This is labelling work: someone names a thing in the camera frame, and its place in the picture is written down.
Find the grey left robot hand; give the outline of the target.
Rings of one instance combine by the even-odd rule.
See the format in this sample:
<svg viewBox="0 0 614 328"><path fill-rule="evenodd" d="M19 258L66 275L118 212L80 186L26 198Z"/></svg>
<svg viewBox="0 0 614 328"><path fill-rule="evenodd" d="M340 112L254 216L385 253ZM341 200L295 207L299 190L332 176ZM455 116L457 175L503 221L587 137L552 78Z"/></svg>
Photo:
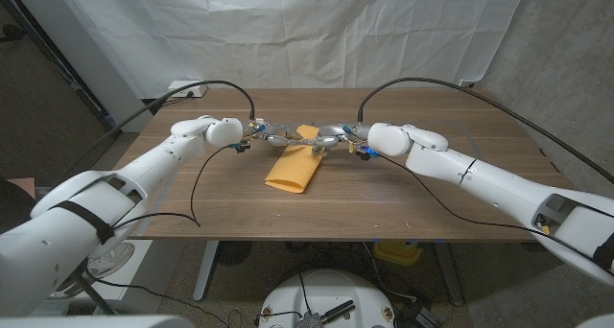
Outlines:
<svg viewBox="0 0 614 328"><path fill-rule="evenodd" d="M256 123L254 122L248 130L244 132L243 141L253 139L265 140L275 147L285 147L295 145L302 140L303 136L296 130L288 129L277 124Z"/></svg>

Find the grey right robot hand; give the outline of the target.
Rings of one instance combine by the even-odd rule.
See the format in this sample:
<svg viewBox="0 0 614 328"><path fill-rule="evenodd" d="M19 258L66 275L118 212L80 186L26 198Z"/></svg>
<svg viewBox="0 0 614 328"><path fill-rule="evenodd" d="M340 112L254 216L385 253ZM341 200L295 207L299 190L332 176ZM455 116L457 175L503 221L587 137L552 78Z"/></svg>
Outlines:
<svg viewBox="0 0 614 328"><path fill-rule="evenodd" d="M321 127L314 137L312 155L327 155L339 143L347 143L351 147L363 145L367 142L370 124L357 125L337 124Z"/></svg>

